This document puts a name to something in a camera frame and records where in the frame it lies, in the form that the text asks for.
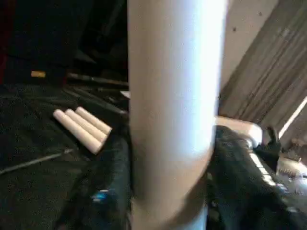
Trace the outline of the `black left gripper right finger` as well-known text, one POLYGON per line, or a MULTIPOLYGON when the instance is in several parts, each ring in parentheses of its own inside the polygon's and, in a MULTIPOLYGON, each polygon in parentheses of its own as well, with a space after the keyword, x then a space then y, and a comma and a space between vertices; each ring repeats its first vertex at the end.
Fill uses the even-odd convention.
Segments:
POLYGON ((209 164, 214 198, 227 230, 304 230, 307 195, 277 173, 280 144, 251 147, 217 126, 209 164))

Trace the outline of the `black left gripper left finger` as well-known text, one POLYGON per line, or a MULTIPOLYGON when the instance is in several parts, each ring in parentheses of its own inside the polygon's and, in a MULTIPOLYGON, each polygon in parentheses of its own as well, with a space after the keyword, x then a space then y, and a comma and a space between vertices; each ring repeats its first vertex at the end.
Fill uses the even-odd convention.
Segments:
POLYGON ((124 230, 130 210, 130 148, 107 139, 74 184, 59 218, 61 230, 124 230))

